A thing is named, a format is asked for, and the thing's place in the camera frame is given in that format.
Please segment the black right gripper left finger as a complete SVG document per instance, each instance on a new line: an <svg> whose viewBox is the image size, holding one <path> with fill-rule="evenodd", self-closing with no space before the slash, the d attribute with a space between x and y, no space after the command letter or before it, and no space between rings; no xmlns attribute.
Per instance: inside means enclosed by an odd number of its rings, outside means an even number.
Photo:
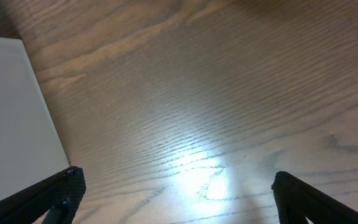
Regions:
<svg viewBox="0 0 358 224"><path fill-rule="evenodd" d="M83 169L71 166L0 201L0 223L71 224L86 192Z"/></svg>

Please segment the white cardboard box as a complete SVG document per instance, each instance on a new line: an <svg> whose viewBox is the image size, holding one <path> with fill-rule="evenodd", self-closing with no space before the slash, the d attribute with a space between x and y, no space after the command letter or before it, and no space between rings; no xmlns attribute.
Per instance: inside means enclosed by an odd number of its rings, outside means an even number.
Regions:
<svg viewBox="0 0 358 224"><path fill-rule="evenodd" d="M23 42L0 38L0 201L69 166Z"/></svg>

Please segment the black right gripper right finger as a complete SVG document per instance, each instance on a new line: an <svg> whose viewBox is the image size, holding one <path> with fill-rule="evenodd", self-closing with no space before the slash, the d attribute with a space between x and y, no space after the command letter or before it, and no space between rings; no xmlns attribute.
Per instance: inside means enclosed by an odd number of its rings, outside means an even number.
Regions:
<svg viewBox="0 0 358 224"><path fill-rule="evenodd" d="M281 224L358 223L358 212L295 176L280 171L272 184Z"/></svg>

